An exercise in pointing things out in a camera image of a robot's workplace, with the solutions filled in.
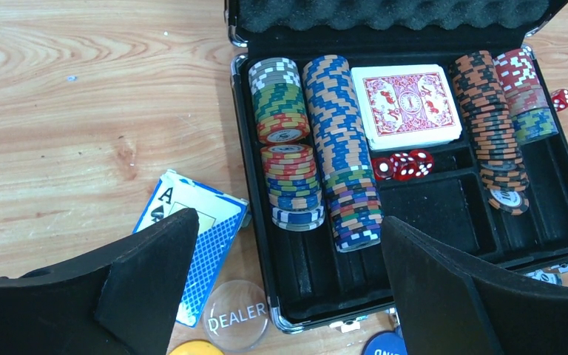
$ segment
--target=red dice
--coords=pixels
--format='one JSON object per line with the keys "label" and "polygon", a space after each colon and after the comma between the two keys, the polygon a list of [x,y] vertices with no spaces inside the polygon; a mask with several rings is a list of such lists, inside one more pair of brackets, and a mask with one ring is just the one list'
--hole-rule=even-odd
{"label": "red dice", "polygon": [[373,174],[376,175],[376,180],[389,180],[393,178],[395,169],[389,158],[371,159],[371,164],[373,165]]}
{"label": "red dice", "polygon": [[415,149],[410,152],[409,156],[417,162],[418,172],[415,173],[415,178],[423,178],[425,175],[430,174],[434,167],[434,158],[432,155],[423,150]]}
{"label": "red dice", "polygon": [[563,111],[568,107],[568,89],[558,89],[550,93],[556,112]]}
{"label": "red dice", "polygon": [[417,162],[409,157],[407,153],[395,153],[389,158],[393,164],[393,179],[397,181],[407,181],[415,177],[419,170]]}

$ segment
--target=poker chip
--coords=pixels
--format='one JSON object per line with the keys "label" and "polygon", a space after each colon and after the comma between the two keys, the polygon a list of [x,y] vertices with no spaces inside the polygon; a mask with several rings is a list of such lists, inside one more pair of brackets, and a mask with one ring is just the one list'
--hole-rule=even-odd
{"label": "poker chip", "polygon": [[260,150],[273,224],[287,231],[310,231],[325,221],[319,171],[305,144]]}
{"label": "poker chip", "polygon": [[357,239],[340,240],[341,234],[382,220],[349,63],[339,55],[315,58],[304,66],[301,82],[336,249],[349,252],[377,244],[379,232],[373,227],[361,230]]}
{"label": "poker chip", "polygon": [[294,187],[299,187],[299,186],[305,186],[305,185],[312,185],[313,183],[319,183],[319,178],[315,175],[313,177],[307,178],[307,179],[301,179],[301,180],[277,180],[277,179],[271,179],[269,177],[265,178],[267,185],[271,186],[273,189],[276,189],[276,186],[294,186]]}
{"label": "poker chip", "polygon": [[493,208],[519,216],[528,210],[530,201],[522,192],[487,190],[488,202]]}
{"label": "poker chip", "polygon": [[321,191],[317,191],[309,196],[302,197],[284,197],[269,195],[268,200],[272,206],[289,211],[298,211],[302,209],[314,209],[321,201]]}
{"label": "poker chip", "polygon": [[265,169],[289,170],[289,169],[302,169],[314,166],[314,159],[311,159],[309,161],[304,161],[301,163],[290,163],[290,164],[275,164],[275,163],[270,163],[271,161],[273,160],[267,160],[263,162],[263,166]]}
{"label": "poker chip", "polygon": [[550,108],[534,109],[513,117],[515,136],[521,144],[529,144],[558,134]]}
{"label": "poker chip", "polygon": [[312,156],[312,148],[305,144],[265,146],[260,150],[263,159],[290,160]]}
{"label": "poker chip", "polygon": [[305,211],[287,211],[285,209],[279,209],[274,207],[271,209],[272,219],[278,220],[281,223],[292,223],[292,224],[306,224],[314,223],[318,221],[321,217],[325,215],[325,204],[322,202],[318,207],[314,209],[308,209]]}
{"label": "poker chip", "polygon": [[379,243],[380,229],[367,229],[344,238],[336,238],[337,251],[345,253],[374,246]]}
{"label": "poker chip", "polygon": [[310,133],[299,70],[287,58],[268,58],[249,69],[258,141],[299,141]]}
{"label": "poker chip", "polygon": [[[521,194],[530,180],[519,148],[520,137],[532,137],[538,135],[535,133],[538,131],[544,135],[550,133],[549,127],[540,127],[537,118],[526,115],[526,111],[543,109],[544,105],[542,95],[535,91],[540,86],[538,80],[534,80],[536,75],[530,72],[533,70],[531,61],[526,58],[530,59],[521,50],[496,59],[487,51],[480,51],[450,65],[489,203],[512,215],[525,212],[528,206],[527,198]],[[526,115],[521,122],[518,112]]]}
{"label": "poker chip", "polygon": [[323,222],[325,221],[325,215],[322,215],[317,220],[307,223],[286,223],[282,222],[278,218],[272,218],[271,220],[273,220],[273,223],[276,226],[280,227],[281,229],[285,229],[287,231],[311,231],[323,224]]}
{"label": "poker chip", "polygon": [[508,99],[519,144],[558,134],[530,55],[523,49],[511,50],[499,55],[493,63]]}
{"label": "poker chip", "polygon": [[295,191],[284,191],[281,189],[269,188],[268,193],[270,195],[282,196],[282,197],[304,197],[316,193],[317,191],[319,191],[319,189],[320,189],[319,184],[316,184],[314,187],[306,188],[304,186],[304,189],[297,189]]}

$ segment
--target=wooden table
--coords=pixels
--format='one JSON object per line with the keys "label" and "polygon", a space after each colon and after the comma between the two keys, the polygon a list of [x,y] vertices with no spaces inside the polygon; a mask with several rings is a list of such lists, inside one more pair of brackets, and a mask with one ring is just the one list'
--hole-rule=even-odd
{"label": "wooden table", "polygon": [[[528,42],[550,89],[568,89],[568,6]],[[0,0],[0,276],[128,235],[168,168],[247,198],[233,55],[222,1]],[[262,284],[251,228],[218,282],[235,278]],[[255,353],[359,354],[387,326],[271,327]],[[204,337],[178,325],[169,348]]]}

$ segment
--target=playing card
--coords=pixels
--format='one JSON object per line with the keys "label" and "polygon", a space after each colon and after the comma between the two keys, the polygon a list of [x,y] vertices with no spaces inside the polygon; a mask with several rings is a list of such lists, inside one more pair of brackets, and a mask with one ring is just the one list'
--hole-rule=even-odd
{"label": "playing card", "polygon": [[195,252],[176,320],[195,327],[220,268],[241,226],[249,223],[249,202],[169,170],[160,177],[134,233],[166,216],[193,208],[199,216]]}
{"label": "playing card", "polygon": [[440,66],[356,67],[351,73],[373,150],[430,146],[460,136],[459,114]]}

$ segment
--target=case latch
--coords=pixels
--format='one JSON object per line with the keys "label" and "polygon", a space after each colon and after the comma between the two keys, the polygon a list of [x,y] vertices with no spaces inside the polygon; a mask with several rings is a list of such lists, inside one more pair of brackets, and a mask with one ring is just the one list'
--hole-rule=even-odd
{"label": "case latch", "polygon": [[369,316],[360,316],[356,319],[338,321],[330,324],[330,328],[336,329],[341,333],[348,333],[350,331],[357,331],[360,329],[360,322],[366,320]]}

